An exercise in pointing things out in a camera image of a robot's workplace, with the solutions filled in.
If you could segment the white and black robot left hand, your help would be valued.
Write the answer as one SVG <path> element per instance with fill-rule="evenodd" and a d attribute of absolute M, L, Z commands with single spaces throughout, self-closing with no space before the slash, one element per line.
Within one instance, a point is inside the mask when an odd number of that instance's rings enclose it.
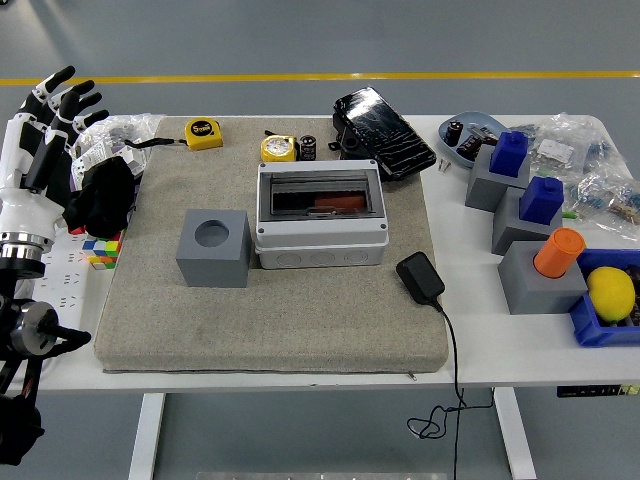
<path fill-rule="evenodd" d="M 61 92 L 75 68 L 37 84 L 7 122 L 1 151 L 1 236 L 31 235 L 51 243 L 70 197 L 70 152 L 81 133 L 109 115 L 90 114 L 101 94 L 87 80 Z"/>

